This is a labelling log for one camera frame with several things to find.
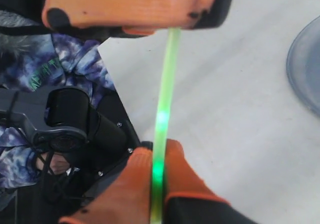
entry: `green light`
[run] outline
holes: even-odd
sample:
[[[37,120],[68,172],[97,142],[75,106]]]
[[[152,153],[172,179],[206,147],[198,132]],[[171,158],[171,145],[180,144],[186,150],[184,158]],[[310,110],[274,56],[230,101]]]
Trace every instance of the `green light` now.
[[[181,30],[170,28],[163,72],[161,77],[160,94],[155,121],[155,134],[152,158],[151,183],[151,224],[162,223],[163,186],[167,132],[170,118],[172,95],[174,90],[175,70]]]

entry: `tie-dye fabric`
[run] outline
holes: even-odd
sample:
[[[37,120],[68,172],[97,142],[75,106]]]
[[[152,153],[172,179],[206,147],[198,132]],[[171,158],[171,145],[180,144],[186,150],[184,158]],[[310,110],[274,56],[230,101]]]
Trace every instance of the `tie-dye fabric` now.
[[[45,85],[76,86],[97,107],[106,89],[115,90],[98,46],[96,41],[83,42],[62,34],[38,36],[28,54],[0,55],[1,84],[24,92]],[[17,131],[0,126],[0,188],[34,185],[39,178],[34,160],[35,154]]]

